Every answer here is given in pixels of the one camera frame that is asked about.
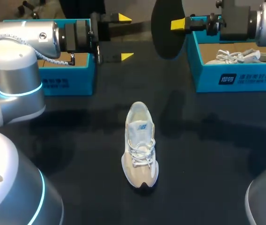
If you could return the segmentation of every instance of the screw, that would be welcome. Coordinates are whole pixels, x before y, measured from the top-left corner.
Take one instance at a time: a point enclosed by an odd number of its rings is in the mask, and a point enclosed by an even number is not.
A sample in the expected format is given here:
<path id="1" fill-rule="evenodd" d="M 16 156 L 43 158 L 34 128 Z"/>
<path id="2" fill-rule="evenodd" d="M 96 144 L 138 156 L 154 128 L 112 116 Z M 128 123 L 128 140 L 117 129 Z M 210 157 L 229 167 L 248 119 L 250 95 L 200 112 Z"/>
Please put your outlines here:
<path id="1" fill-rule="evenodd" d="M 46 37 L 47 37 L 46 34 L 43 32 L 39 34 L 39 38 L 42 40 L 46 39 Z"/>

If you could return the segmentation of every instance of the blue shoe box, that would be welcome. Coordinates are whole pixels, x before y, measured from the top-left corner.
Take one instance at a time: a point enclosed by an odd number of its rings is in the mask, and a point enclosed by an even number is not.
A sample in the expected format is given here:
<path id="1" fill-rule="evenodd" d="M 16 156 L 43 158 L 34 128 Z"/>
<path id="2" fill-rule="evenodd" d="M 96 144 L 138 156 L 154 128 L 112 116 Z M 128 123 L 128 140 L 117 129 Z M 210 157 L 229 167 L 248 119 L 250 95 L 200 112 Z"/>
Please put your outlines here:
<path id="1" fill-rule="evenodd" d="M 192 19 L 205 20 L 206 17 L 193 17 Z M 193 32 L 187 35 L 186 41 L 188 62 L 196 92 L 266 91 L 266 64 L 204 64 L 199 44 L 237 42 L 220 41 L 219 34 L 207 36 L 206 31 Z"/>
<path id="2" fill-rule="evenodd" d="M 75 23 L 76 19 L 56 19 L 58 27 L 66 23 Z M 90 96 L 93 94 L 95 62 L 92 54 L 88 54 L 85 66 L 40 67 L 46 96 Z"/>

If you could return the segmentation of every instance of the black tabletop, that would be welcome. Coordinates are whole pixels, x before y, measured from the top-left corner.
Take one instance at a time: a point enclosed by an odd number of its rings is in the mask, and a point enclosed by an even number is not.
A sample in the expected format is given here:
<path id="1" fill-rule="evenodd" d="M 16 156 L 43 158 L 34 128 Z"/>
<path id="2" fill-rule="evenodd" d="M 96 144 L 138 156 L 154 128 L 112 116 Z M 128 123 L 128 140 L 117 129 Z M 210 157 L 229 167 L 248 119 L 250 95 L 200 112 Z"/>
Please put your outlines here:
<path id="1" fill-rule="evenodd" d="M 0 128 L 56 186 L 64 224 L 248 225 L 245 192 L 266 169 L 266 92 L 197 94 L 185 53 L 162 60 L 151 42 L 102 51 L 135 55 L 102 65 L 94 96 L 47 97 L 39 118 Z M 150 195 L 136 193 L 121 166 L 135 101 L 156 125 Z"/>

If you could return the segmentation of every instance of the new balance logo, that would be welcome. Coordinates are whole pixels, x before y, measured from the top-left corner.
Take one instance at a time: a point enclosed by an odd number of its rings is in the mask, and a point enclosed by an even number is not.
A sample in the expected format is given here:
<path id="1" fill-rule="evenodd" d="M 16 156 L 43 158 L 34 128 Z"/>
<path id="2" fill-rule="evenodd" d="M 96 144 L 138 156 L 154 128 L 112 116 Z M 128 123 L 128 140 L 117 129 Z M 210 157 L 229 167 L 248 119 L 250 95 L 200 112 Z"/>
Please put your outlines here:
<path id="1" fill-rule="evenodd" d="M 139 125 L 139 126 L 138 126 L 138 130 L 145 130 L 145 129 L 146 129 L 146 125 L 147 125 L 147 124 Z"/>

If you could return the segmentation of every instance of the sneaker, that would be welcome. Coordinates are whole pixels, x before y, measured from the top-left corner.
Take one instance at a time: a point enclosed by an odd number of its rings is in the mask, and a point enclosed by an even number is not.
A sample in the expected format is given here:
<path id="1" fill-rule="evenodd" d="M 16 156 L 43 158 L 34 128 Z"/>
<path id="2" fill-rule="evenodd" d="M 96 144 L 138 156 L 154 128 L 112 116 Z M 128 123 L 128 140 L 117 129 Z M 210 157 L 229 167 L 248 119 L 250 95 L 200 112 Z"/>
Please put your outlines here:
<path id="1" fill-rule="evenodd" d="M 218 50 L 216 59 L 206 64 L 266 63 L 266 53 L 249 49 L 243 53 Z"/>
<path id="2" fill-rule="evenodd" d="M 146 105 L 135 102 L 125 122 L 125 151 L 122 168 L 136 188 L 151 188 L 156 183 L 159 165 L 155 152 L 155 125 Z"/>

